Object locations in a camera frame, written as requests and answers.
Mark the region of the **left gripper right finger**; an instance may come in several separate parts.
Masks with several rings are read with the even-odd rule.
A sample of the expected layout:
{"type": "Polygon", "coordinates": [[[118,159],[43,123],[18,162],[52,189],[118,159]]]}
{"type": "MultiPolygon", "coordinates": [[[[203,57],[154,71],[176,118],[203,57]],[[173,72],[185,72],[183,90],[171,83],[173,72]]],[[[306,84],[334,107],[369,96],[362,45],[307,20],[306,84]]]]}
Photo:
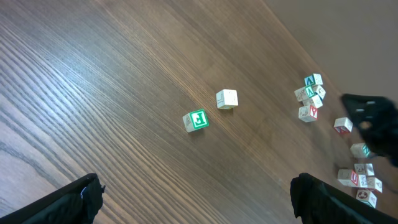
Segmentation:
{"type": "Polygon", "coordinates": [[[397,219],[308,174],[290,183],[295,217],[303,224],[397,224],[397,219]]]}

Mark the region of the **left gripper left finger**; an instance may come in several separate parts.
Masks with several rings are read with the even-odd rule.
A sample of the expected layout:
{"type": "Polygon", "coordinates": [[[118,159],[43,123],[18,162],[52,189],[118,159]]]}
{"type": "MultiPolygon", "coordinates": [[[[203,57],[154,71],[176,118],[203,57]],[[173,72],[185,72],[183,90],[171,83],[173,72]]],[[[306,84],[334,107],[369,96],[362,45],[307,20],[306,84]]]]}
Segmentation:
{"type": "Polygon", "coordinates": [[[103,206],[105,186],[87,174],[1,218],[2,224],[92,224],[103,206]]]}

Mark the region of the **red letter V block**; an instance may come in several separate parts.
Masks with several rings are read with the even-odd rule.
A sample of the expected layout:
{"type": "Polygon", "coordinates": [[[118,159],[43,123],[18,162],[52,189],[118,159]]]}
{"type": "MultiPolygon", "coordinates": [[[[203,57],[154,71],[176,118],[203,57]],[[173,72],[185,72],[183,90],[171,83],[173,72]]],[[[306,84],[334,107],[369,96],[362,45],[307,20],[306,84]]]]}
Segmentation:
{"type": "Polygon", "coordinates": [[[318,109],[313,105],[307,105],[299,108],[298,118],[309,123],[318,119],[318,109]]]}

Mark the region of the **green letter E block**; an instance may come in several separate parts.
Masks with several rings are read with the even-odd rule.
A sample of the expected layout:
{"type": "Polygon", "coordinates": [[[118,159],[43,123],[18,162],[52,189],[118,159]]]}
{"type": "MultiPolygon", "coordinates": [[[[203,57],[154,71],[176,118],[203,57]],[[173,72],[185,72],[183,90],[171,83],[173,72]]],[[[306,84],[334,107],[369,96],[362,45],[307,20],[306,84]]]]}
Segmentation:
{"type": "Polygon", "coordinates": [[[209,126],[209,121],[204,109],[189,112],[184,115],[182,119],[188,133],[209,126]]]}

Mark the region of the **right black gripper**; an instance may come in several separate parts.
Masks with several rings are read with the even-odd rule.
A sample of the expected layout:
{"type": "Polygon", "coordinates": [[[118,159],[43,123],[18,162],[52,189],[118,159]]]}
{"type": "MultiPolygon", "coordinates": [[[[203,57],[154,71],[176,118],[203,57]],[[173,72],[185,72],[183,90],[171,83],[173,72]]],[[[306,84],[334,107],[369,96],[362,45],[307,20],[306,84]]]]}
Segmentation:
{"type": "Polygon", "coordinates": [[[397,108],[383,96],[345,93],[340,100],[369,150],[397,166],[397,108]]]}

